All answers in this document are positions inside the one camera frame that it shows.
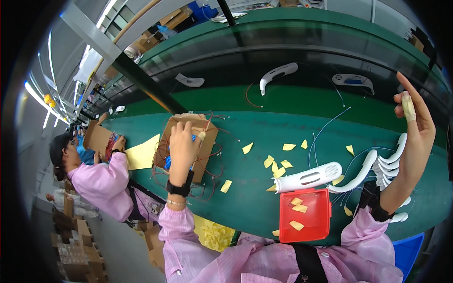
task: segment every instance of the white tube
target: white tube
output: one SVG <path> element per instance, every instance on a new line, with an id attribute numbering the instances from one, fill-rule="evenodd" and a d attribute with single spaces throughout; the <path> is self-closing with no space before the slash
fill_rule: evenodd
<path id="1" fill-rule="evenodd" d="M 392 154 L 389 158 L 385 159 L 382 158 L 381 156 L 379 159 L 385 163 L 393 163 L 395 162 L 398 158 L 400 158 L 401 154 L 403 153 L 404 146 L 406 145 L 406 140 L 407 140 L 407 133 L 402 133 L 400 138 L 398 139 L 399 146 L 396 149 L 395 153 Z"/>
<path id="2" fill-rule="evenodd" d="M 329 162 L 297 174 L 272 179 L 276 185 L 276 193 L 282 193 L 317 187 L 337 179 L 341 174 L 340 163 Z"/>
<path id="3" fill-rule="evenodd" d="M 374 161 L 377 158 L 377 150 L 372 149 L 370 152 L 366 155 L 365 160 L 363 161 L 362 164 L 362 169 L 360 170 L 359 174 L 357 177 L 352 179 L 347 185 L 343 187 L 335 187 L 332 185 L 328 185 L 327 188 L 329 189 L 329 192 L 331 193 L 342 193 L 342 192 L 347 192 L 352 190 L 353 188 L 357 187 L 362 183 L 363 179 L 365 179 L 366 175 L 371 169 L 371 166 L 373 165 Z"/>

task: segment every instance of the black strap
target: black strap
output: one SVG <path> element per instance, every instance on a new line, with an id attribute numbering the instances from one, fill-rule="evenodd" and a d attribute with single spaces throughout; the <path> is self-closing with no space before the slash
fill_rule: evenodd
<path id="1" fill-rule="evenodd" d="M 291 245 L 296 252 L 297 266 L 300 271 L 294 283 L 328 283 L 316 248 L 301 243 Z"/>

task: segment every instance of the blue bin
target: blue bin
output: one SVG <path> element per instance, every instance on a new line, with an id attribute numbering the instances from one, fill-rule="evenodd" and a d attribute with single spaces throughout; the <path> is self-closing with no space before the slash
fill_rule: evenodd
<path id="1" fill-rule="evenodd" d="M 395 248 L 395 266 L 403 272 L 403 282 L 406 280 L 414 265 L 415 259 L 422 246 L 423 239 L 424 232 L 403 240 L 392 242 L 393 247 Z"/>

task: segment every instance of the blue wire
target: blue wire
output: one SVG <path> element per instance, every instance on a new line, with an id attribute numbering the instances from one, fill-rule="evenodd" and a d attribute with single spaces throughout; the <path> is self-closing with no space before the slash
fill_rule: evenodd
<path id="1" fill-rule="evenodd" d="M 348 111 L 351 107 L 349 106 L 346 110 L 344 110 L 343 112 L 341 112 L 340 114 L 338 114 L 337 116 L 333 117 L 329 122 L 327 122 L 327 124 L 324 125 L 324 127 L 319 131 L 319 133 L 316 135 L 316 137 L 314 138 L 313 140 L 313 143 L 312 145 L 310 146 L 310 150 L 308 151 L 308 168 L 311 169 L 311 166 L 310 166 L 310 155 L 311 155 L 311 151 L 312 151 L 312 147 L 316 141 L 316 139 L 319 137 L 319 134 L 324 130 L 324 128 L 330 124 L 330 122 L 332 122 L 333 120 L 335 120 L 336 118 L 338 118 L 341 114 L 343 114 L 344 112 Z"/>

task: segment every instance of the cardboard sheet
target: cardboard sheet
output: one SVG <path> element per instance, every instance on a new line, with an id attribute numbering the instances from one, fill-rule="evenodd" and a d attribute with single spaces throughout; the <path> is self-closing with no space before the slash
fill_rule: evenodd
<path id="1" fill-rule="evenodd" d="M 276 191 L 277 191 L 277 185 L 274 184 L 273 186 L 271 186 L 270 188 L 268 188 L 266 191 L 267 191 L 267 192 L 276 192 Z"/>
<path id="2" fill-rule="evenodd" d="M 157 134 L 142 144 L 126 149 L 129 170 L 151 168 L 159 141 L 160 134 Z"/>
<path id="3" fill-rule="evenodd" d="M 243 147 L 243 148 L 242 148 L 242 151 L 244 152 L 244 154 L 249 153 L 249 151 L 250 151 L 250 149 L 252 148 L 252 146 L 253 146 L 253 143 L 251 143 L 251 144 L 249 144 L 249 145 Z"/>
<path id="4" fill-rule="evenodd" d="M 230 180 L 225 180 L 225 183 L 223 184 L 220 191 L 226 193 L 228 191 L 228 189 L 230 188 L 231 183 L 232 182 Z"/>
<path id="5" fill-rule="evenodd" d="M 293 207 L 293 210 L 305 213 L 307 211 L 307 208 L 308 208 L 308 206 L 305 206 L 305 205 L 302 205 L 302 204 L 298 204 L 298 205 Z"/>
<path id="6" fill-rule="evenodd" d="M 300 231 L 302 230 L 302 228 L 304 227 L 301 223 L 297 222 L 297 221 L 291 221 L 289 223 L 294 229 L 296 229 L 297 231 Z"/>
<path id="7" fill-rule="evenodd" d="M 295 144 L 283 144 L 283 150 L 292 150 L 295 146 Z"/>
<path id="8" fill-rule="evenodd" d="M 280 162 L 282 164 L 283 167 L 285 168 L 291 168 L 293 165 L 291 163 L 289 163 L 288 160 L 283 160 L 282 162 Z"/>
<path id="9" fill-rule="evenodd" d="M 300 198 L 298 197 L 295 197 L 293 198 L 293 200 L 291 201 L 291 204 L 294 204 L 295 206 L 298 205 L 298 204 L 301 204 L 303 202 L 303 200 L 301 200 Z"/>
<path id="10" fill-rule="evenodd" d="M 274 158 L 270 155 L 267 156 L 267 159 L 264 161 L 264 167 L 268 168 L 272 162 L 274 162 Z"/>
<path id="11" fill-rule="evenodd" d="M 302 144 L 300 145 L 300 147 L 303 148 L 303 149 L 307 149 L 307 147 L 308 147 L 308 145 L 307 145 L 307 140 L 304 140 L 304 141 L 302 142 Z"/>

